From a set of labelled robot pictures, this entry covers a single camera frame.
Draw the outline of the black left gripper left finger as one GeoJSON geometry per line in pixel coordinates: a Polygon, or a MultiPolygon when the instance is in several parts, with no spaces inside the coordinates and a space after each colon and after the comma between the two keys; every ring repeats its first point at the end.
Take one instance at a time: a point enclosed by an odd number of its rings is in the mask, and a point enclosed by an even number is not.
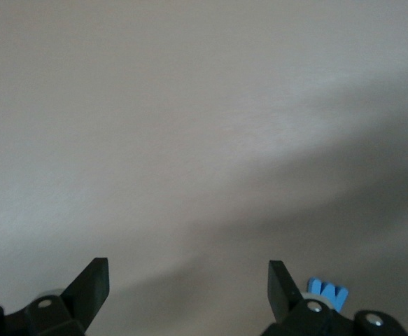
{"type": "Polygon", "coordinates": [[[84,335],[110,292],[108,258],[95,258],[60,293],[36,298],[6,315],[0,335],[84,335]]]}

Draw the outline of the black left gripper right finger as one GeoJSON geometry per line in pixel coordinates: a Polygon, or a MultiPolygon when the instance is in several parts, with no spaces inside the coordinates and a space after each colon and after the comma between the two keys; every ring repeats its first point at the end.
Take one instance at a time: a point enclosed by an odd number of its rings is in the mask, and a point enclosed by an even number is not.
{"type": "Polygon", "coordinates": [[[267,296],[275,322],[263,336],[408,335],[395,318],[381,311],[361,310],[349,319],[320,299],[305,298],[280,260],[269,261],[267,296]]]}

